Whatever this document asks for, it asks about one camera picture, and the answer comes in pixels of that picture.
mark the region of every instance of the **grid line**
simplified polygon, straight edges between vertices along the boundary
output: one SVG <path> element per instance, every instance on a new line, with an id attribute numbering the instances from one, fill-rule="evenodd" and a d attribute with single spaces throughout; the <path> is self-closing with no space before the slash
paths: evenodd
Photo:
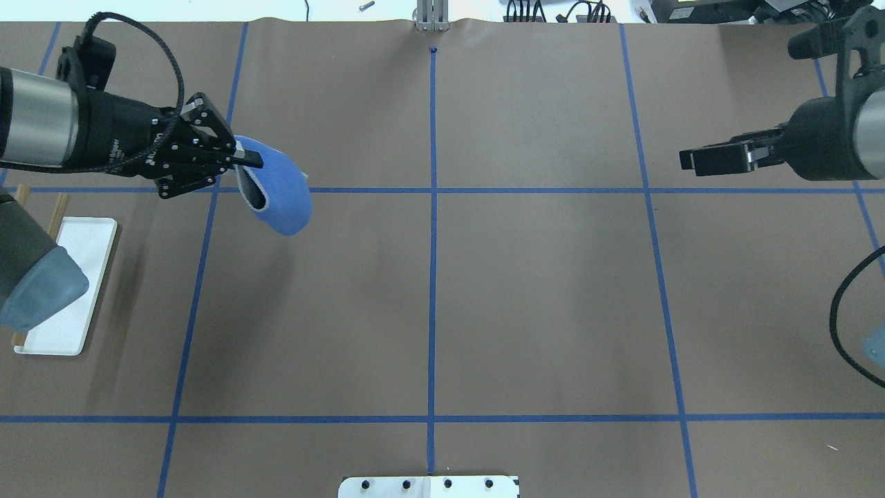
<path id="1" fill-rule="evenodd" d="M 240 70 L 242 68 L 242 55 L 246 48 L 246 37 L 249 34 L 249 22 L 242 24 L 242 32 L 240 33 L 240 48 L 236 56 L 236 67 L 234 69 L 234 80 L 231 84 L 230 99 L 227 103 L 227 122 L 233 122 L 234 105 L 236 102 L 236 90 L 240 81 Z M 212 225 L 215 221 L 215 206 L 218 204 L 219 183 L 215 183 L 212 188 L 212 199 L 209 203 L 209 213 L 206 215 L 206 228 L 203 235 L 203 249 L 200 252 L 200 262 L 196 270 L 196 281 L 194 283 L 194 297 L 190 305 L 190 316 L 188 318 L 188 329 L 184 338 L 184 346 L 181 349 L 181 364 L 178 371 L 178 382 L 175 386 L 175 398 L 172 406 L 172 420 L 169 422 L 169 433 L 166 436 L 165 451 L 163 454 L 163 465 L 160 468 L 159 484 L 157 485 L 157 498 L 163 498 L 165 495 L 166 479 L 169 476 L 169 465 L 172 461 L 173 445 L 175 442 L 175 431 L 178 426 L 179 411 L 181 409 L 181 394 L 184 390 L 184 379 L 188 371 L 188 359 L 190 358 L 190 344 L 194 337 L 194 326 L 196 325 L 196 312 L 200 304 L 200 292 L 203 288 L 203 276 L 206 270 L 206 257 L 209 254 L 209 244 L 212 241 Z"/>
<path id="2" fill-rule="evenodd" d="M 436 45 L 430 47 L 430 289 L 427 324 L 427 475 L 436 466 Z"/>
<path id="3" fill-rule="evenodd" d="M 664 266 L 661 260 L 660 245 L 658 244 L 658 225 L 655 222 L 654 206 L 651 203 L 649 190 L 649 172 L 645 166 L 645 150 L 643 149 L 643 134 L 639 126 L 639 112 L 636 109 L 636 95 L 633 87 L 633 73 L 630 70 L 630 53 L 627 48 L 627 32 L 624 25 L 618 25 L 620 31 L 620 47 L 624 54 L 624 73 L 627 77 L 627 94 L 630 97 L 630 112 L 633 117 L 633 134 L 636 141 L 636 153 L 639 158 L 639 169 L 643 176 L 643 190 L 645 196 L 645 211 L 649 218 L 649 233 L 651 235 L 651 249 L 655 257 L 655 270 L 658 273 L 658 290 L 660 292 L 661 310 L 664 313 L 664 328 L 666 330 L 667 349 L 670 355 L 670 370 L 673 373 L 673 389 L 676 395 L 676 408 L 679 410 L 679 426 L 682 435 L 682 452 L 685 455 L 685 469 L 689 480 L 689 494 L 691 498 L 697 498 L 697 484 L 695 481 L 695 463 L 691 455 L 691 439 L 689 437 L 689 423 L 685 417 L 685 400 L 682 396 L 682 381 L 679 372 L 679 359 L 676 354 L 676 341 L 673 337 L 673 321 L 670 317 L 670 304 L 666 293 L 666 281 L 664 279 Z"/>

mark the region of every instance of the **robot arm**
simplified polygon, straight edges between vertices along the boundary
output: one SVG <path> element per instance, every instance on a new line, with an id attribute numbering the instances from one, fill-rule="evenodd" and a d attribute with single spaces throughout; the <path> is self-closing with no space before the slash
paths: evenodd
<path id="1" fill-rule="evenodd" d="M 864 7 L 794 36 L 792 58 L 836 54 L 835 97 L 800 105 L 788 122 L 764 131 L 679 153 L 682 169 L 697 176 L 749 173 L 789 163 L 806 180 L 885 178 L 885 12 Z M 860 68 L 850 74 L 851 52 Z"/>
<path id="2" fill-rule="evenodd" d="M 116 48 L 92 35 L 101 19 L 121 19 L 154 37 L 179 79 L 179 104 L 153 107 L 105 92 Z M 149 28 L 97 14 L 65 47 L 56 79 L 0 67 L 0 165 L 44 173 L 105 172 L 150 178 L 161 198 L 216 183 L 235 165 L 262 167 L 236 141 L 203 93 L 187 103 L 178 65 Z"/>
<path id="3" fill-rule="evenodd" d="M 116 58 L 112 43 L 92 35 L 104 19 L 122 20 L 157 41 L 178 80 L 175 107 L 153 107 L 104 91 Z M 161 198 L 212 185 L 233 167 L 262 168 L 259 151 L 270 154 L 269 165 L 277 171 L 297 171 L 280 152 L 259 142 L 250 144 L 256 150 L 243 148 L 203 93 L 184 101 L 181 71 L 168 47 L 149 28 L 125 16 L 102 12 L 90 19 L 73 47 L 62 50 L 54 80 L 0 67 L 0 167 L 141 175 L 154 181 Z M 241 183 L 252 175 L 240 175 Z M 310 216 L 310 194 L 304 179 L 298 179 L 308 197 L 302 202 L 303 226 Z M 246 186 L 258 190 L 254 184 Z M 27 332 L 88 288 L 88 279 L 66 250 L 0 189 L 0 324 Z"/>

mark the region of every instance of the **white metal plate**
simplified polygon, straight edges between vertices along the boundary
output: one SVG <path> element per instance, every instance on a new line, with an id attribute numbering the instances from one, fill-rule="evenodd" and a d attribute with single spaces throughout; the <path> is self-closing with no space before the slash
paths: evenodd
<path id="1" fill-rule="evenodd" d="M 56 242 L 67 250 L 89 280 L 89 289 L 79 299 L 27 333 L 19 354 L 75 356 L 83 350 L 98 290 L 111 256 L 117 222 L 111 218 L 65 217 Z"/>
<path id="2" fill-rule="evenodd" d="M 423 476 L 347 478 L 338 498 L 519 498 L 511 476 Z"/>

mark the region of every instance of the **black cable bundle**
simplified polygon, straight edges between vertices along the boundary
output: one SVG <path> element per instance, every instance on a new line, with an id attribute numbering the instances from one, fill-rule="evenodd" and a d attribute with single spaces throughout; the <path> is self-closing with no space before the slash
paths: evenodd
<path id="1" fill-rule="evenodd" d="M 568 18 L 572 15 L 572 11 L 580 4 L 587 5 L 587 22 L 612 22 L 612 9 L 610 9 L 609 6 L 603 2 L 603 0 L 598 0 L 596 2 L 590 2 L 588 0 L 578 0 L 572 5 L 572 8 L 568 10 L 566 15 L 559 14 L 556 17 L 556 21 L 568 22 Z"/>
<path id="2" fill-rule="evenodd" d="M 519 0 L 519 14 L 516 10 L 516 1 L 509 0 L 507 2 L 507 12 L 504 15 L 504 22 L 547 22 L 547 16 L 544 15 L 544 6 L 541 0 L 535 0 L 535 7 L 532 7 L 532 0 Z M 513 8 L 513 14 L 510 14 L 510 8 Z M 538 20 L 538 13 L 541 13 L 541 20 Z"/>

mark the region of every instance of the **blue tape line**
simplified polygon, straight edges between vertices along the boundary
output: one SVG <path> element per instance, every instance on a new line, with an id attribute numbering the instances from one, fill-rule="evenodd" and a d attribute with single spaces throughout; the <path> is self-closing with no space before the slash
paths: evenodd
<path id="1" fill-rule="evenodd" d="M 426 424 L 423 415 L 179 416 L 179 424 Z"/>
<path id="2" fill-rule="evenodd" d="M 240 70 L 242 69 L 242 55 L 246 48 L 246 36 L 249 34 L 249 23 L 242 24 L 242 32 L 240 33 L 240 49 L 236 56 L 236 67 L 234 69 L 234 81 L 231 84 L 230 101 L 227 104 L 227 122 L 233 121 L 234 106 L 236 103 L 236 90 L 240 81 Z M 209 254 L 209 244 L 212 240 L 212 225 L 215 221 L 215 207 L 218 204 L 219 184 L 215 183 L 212 188 L 212 199 L 209 202 L 209 213 L 206 216 L 206 228 L 203 234 L 203 249 L 200 252 L 200 262 L 196 269 L 196 281 L 194 283 L 194 296 L 190 304 L 190 315 L 188 318 L 188 330 L 184 338 L 184 346 L 181 349 L 181 363 L 178 370 L 178 382 L 175 386 L 175 398 L 172 406 L 172 421 L 169 423 L 169 433 L 166 436 L 166 447 L 163 454 L 163 466 L 160 468 L 160 479 L 157 485 L 157 498 L 163 498 L 165 495 L 166 479 L 169 475 L 169 464 L 172 461 L 173 445 L 175 442 L 175 430 L 181 409 L 181 393 L 184 390 L 184 379 L 188 372 L 188 359 L 190 358 L 190 344 L 194 337 L 194 326 L 196 324 L 196 311 L 200 304 L 200 293 L 203 289 L 203 276 L 206 270 L 206 257 Z"/>
<path id="3" fill-rule="evenodd" d="M 814 70 L 818 74 L 820 93 L 823 94 L 824 97 L 829 97 L 829 92 L 827 91 L 827 82 L 824 81 L 824 72 L 820 69 L 820 60 L 818 59 L 814 59 Z"/>
<path id="4" fill-rule="evenodd" d="M 436 46 L 430 47 L 430 289 L 427 324 L 427 474 L 434 473 L 436 415 Z"/>
<path id="5" fill-rule="evenodd" d="M 641 194 L 636 187 L 442 187 L 441 194 Z"/>
<path id="6" fill-rule="evenodd" d="M 56 40 L 58 39 L 58 31 L 61 29 L 61 22 L 57 22 L 55 27 L 52 29 L 52 36 L 50 36 L 50 44 L 46 48 L 46 53 L 43 54 L 43 61 L 40 63 L 40 71 L 38 74 L 43 76 L 46 73 L 46 66 L 50 63 L 50 56 L 52 55 L 52 49 L 55 48 Z"/>
<path id="7" fill-rule="evenodd" d="M 885 420 L 883 412 L 720 413 L 686 415 L 689 422 L 752 422 L 776 420 Z"/>
<path id="8" fill-rule="evenodd" d="M 440 424 L 587 424 L 679 422 L 679 415 L 438 415 Z"/>
<path id="9" fill-rule="evenodd" d="M 420 187 L 311 187 L 314 194 L 429 194 L 430 191 Z"/>
<path id="10" fill-rule="evenodd" d="M 170 416 L 0 415 L 0 424 L 169 424 Z"/>
<path id="11" fill-rule="evenodd" d="M 679 410 L 680 427 L 682 432 L 682 451 L 685 454 L 685 468 L 689 479 L 689 493 L 691 498 L 697 498 L 697 484 L 695 481 L 695 464 L 691 455 L 691 440 L 689 438 L 689 425 L 685 419 L 685 401 L 682 397 L 682 381 L 679 372 L 679 360 L 676 356 L 676 341 L 673 338 L 673 323 L 670 317 L 670 304 L 666 294 L 666 282 L 664 280 L 664 268 L 661 261 L 660 246 L 658 244 L 658 227 L 655 222 L 654 207 L 651 204 L 649 191 L 649 173 L 645 166 L 645 151 L 643 149 L 643 135 L 639 127 L 639 113 L 636 110 L 636 96 L 633 88 L 633 73 L 630 70 L 630 54 L 627 48 L 627 33 L 624 25 L 619 25 L 620 47 L 624 54 L 624 72 L 627 77 L 627 93 L 630 97 L 630 112 L 633 114 L 633 132 L 636 140 L 636 152 L 639 156 L 639 168 L 643 175 L 643 188 L 645 189 L 645 211 L 649 218 L 649 232 L 651 233 L 651 248 L 655 255 L 655 269 L 658 272 L 658 290 L 661 297 L 661 309 L 664 311 L 664 326 L 666 328 L 667 348 L 670 352 L 670 368 L 673 371 L 673 388 L 676 393 L 676 407 Z"/>
<path id="12" fill-rule="evenodd" d="M 650 187 L 652 194 L 853 194 L 854 189 L 791 189 L 791 188 L 672 188 Z"/>

